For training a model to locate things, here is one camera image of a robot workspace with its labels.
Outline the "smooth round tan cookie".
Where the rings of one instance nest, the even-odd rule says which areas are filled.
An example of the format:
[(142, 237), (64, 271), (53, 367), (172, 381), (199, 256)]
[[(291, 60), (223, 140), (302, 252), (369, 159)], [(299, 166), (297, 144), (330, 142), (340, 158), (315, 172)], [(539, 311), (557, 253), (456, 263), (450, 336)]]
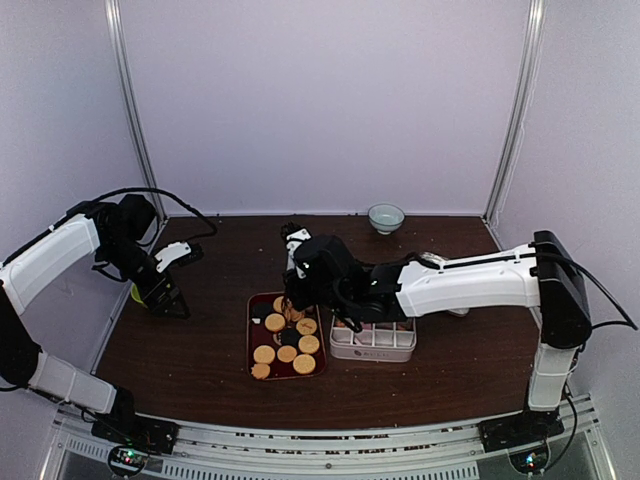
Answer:
[(277, 359), (282, 363), (291, 363), (298, 356), (298, 350), (291, 345), (281, 346), (277, 351)]

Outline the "white handled metal tongs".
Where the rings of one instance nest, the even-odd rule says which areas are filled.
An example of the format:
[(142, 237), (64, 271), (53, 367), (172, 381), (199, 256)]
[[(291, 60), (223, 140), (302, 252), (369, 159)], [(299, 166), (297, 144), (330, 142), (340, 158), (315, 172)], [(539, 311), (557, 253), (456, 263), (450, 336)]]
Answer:
[(287, 296), (284, 296), (281, 300), (281, 313), (287, 321), (291, 322), (297, 322), (304, 316), (303, 313), (294, 308), (291, 300)]

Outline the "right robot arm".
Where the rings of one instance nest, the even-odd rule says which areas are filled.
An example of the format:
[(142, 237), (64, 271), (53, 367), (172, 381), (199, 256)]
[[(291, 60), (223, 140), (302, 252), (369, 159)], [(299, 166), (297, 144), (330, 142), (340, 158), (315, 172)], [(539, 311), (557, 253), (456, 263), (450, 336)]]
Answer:
[(445, 259), (411, 253), (382, 264), (356, 259), (334, 235), (313, 236), (295, 223), (281, 229), (287, 251), (285, 296), (297, 310), (330, 309), (352, 331), (427, 314), (474, 308), (537, 308), (534, 367), (523, 410), (480, 423), (485, 451), (545, 441), (563, 433), (559, 405), (577, 350), (592, 334), (583, 275), (559, 239), (538, 231), (533, 242), (498, 253)]

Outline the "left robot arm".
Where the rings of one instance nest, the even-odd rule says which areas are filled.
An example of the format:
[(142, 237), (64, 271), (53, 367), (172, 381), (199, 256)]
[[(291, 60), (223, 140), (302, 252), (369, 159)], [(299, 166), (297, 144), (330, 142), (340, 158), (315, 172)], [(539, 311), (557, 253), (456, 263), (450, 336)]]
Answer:
[(94, 376), (74, 350), (91, 345), (82, 330), (99, 315), (101, 294), (92, 278), (137, 289), (156, 318), (190, 315), (171, 275), (203, 256), (194, 237), (147, 251), (143, 238), (159, 215), (139, 187), (82, 201), (1, 264), (1, 378), (3, 391), (39, 395), (69, 405), (93, 421), (93, 435), (119, 451), (170, 454), (179, 427), (137, 414), (132, 392)]

